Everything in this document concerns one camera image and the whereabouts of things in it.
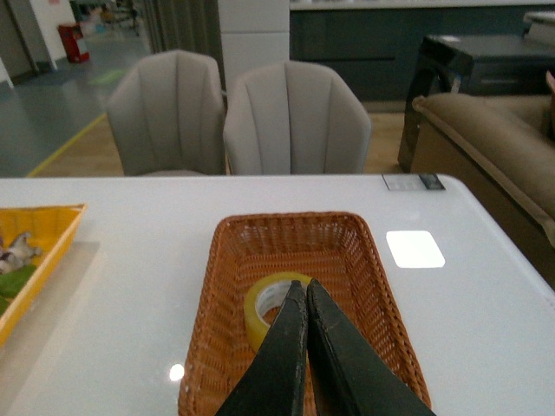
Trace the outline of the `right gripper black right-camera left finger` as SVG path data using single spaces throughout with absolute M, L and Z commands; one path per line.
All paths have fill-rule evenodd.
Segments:
M 301 415 L 307 361 L 306 291 L 294 280 L 260 349 L 218 415 Z

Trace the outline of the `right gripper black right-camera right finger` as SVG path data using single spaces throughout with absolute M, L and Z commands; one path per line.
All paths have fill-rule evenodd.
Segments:
M 307 351 L 318 415 L 431 415 L 316 279 L 307 291 Z

